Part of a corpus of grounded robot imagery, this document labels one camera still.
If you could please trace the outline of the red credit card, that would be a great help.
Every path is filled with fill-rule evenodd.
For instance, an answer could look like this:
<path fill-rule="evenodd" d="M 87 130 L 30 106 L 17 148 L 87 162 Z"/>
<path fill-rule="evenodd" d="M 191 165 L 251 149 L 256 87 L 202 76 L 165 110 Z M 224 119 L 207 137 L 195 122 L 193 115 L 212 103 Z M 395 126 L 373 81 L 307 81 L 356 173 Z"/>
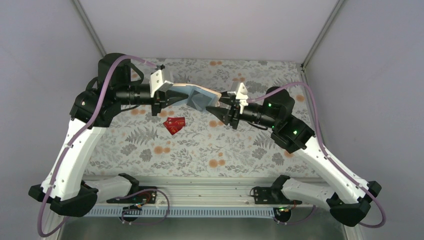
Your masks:
<path fill-rule="evenodd" d="M 169 133 L 173 136 L 176 133 L 178 133 L 183 126 L 167 126 L 166 129 L 169 131 Z"/>
<path fill-rule="evenodd" d="M 163 123 L 165 127 L 176 127 L 182 128 L 186 126 L 186 120 L 184 117 L 168 117 Z"/>

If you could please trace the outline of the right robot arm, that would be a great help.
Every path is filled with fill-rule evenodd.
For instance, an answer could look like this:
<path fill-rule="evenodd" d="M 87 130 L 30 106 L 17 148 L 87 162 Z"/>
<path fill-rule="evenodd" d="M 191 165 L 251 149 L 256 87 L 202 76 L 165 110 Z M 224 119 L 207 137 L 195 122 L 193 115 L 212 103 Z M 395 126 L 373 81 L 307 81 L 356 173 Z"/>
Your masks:
<path fill-rule="evenodd" d="M 312 204 L 329 211 L 339 223 L 361 225 L 377 201 L 382 187 L 367 181 L 342 164 L 323 144 L 322 138 L 293 115 L 295 100 L 282 87 L 271 87 L 259 99 L 248 99 L 245 91 L 224 92 L 226 107 L 206 110 L 225 125 L 236 129 L 244 121 L 259 129 L 271 130 L 270 138 L 289 154 L 307 163 L 326 183 L 317 186 L 288 175 L 280 175 L 269 187 L 254 187 L 251 196 L 257 205 L 281 205 L 285 215 L 296 204 Z"/>

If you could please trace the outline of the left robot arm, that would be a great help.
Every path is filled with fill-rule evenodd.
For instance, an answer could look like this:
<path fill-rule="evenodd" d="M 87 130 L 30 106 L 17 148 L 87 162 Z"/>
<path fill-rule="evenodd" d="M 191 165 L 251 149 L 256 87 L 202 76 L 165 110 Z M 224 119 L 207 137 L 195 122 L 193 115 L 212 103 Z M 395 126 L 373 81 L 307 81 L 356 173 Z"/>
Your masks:
<path fill-rule="evenodd" d="M 141 80 L 132 81 L 137 68 L 132 57 L 109 53 L 98 62 L 98 75 L 80 93 L 70 111 L 68 131 L 56 162 L 46 177 L 31 186 L 29 196 L 49 204 L 58 215 L 82 217 L 97 203 L 137 194 L 139 181 L 121 173 L 115 177 L 84 181 L 89 159 L 115 116 L 124 105 L 149 105 L 153 115 L 187 99 L 188 95 L 160 87 L 151 89 Z"/>

